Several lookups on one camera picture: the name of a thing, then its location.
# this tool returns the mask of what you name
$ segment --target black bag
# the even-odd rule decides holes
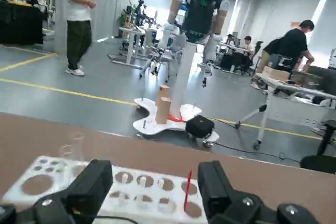
[[[210,136],[214,128],[215,123],[201,115],[187,121],[185,125],[185,131],[198,138]]]

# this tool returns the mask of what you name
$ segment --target man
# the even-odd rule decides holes
[[[283,37],[273,40],[268,44],[261,54],[261,61],[257,69],[257,73],[262,73],[264,67],[268,65],[271,54],[279,54],[285,57],[292,58],[293,69],[298,67],[297,62],[301,60],[301,55],[304,55],[308,61],[303,68],[306,72],[309,66],[315,61],[314,57],[308,50],[306,34],[314,30],[314,23],[311,20],[303,21],[298,28],[290,30]],[[254,83],[251,87],[259,89],[256,84],[257,78],[254,78]]]
[[[74,76],[84,76],[78,63],[92,44],[90,9],[95,6],[96,3],[91,0],[68,0],[67,57],[69,64],[66,73]]]
[[[252,43],[251,36],[246,36],[244,41],[245,41],[244,49],[248,50],[249,57],[251,58],[255,52],[255,47]]]

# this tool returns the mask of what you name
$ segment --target brown table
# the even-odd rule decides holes
[[[321,224],[336,220],[336,176],[170,144],[109,135],[78,126],[0,113],[0,197],[40,155],[58,156],[68,135],[85,134],[87,160],[108,159],[123,167],[197,178],[200,162],[219,160],[233,187],[259,195],[271,208],[292,202],[307,207]]]

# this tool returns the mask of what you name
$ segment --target wheel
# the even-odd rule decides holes
[[[241,126],[240,122],[238,122],[238,123],[235,124],[235,128],[236,128],[237,130],[239,130],[240,126]]]
[[[253,145],[253,149],[255,149],[256,151],[260,150],[260,143],[254,143]]]
[[[210,148],[212,148],[212,146],[214,146],[214,144],[212,142],[203,141],[203,147],[210,149]]]

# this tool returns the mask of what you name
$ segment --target cardboard box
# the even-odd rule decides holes
[[[169,87],[166,85],[161,85],[159,87],[159,91],[157,93],[157,98],[156,98],[156,106],[159,106],[159,102],[161,101],[161,97],[167,97],[169,98]]]
[[[159,104],[157,106],[158,111],[156,112],[156,118],[155,118],[158,124],[167,123],[171,103],[172,101],[167,97],[160,98]]]
[[[289,78],[290,73],[286,71],[276,70],[270,67],[265,67],[262,72],[263,76],[286,82]]]

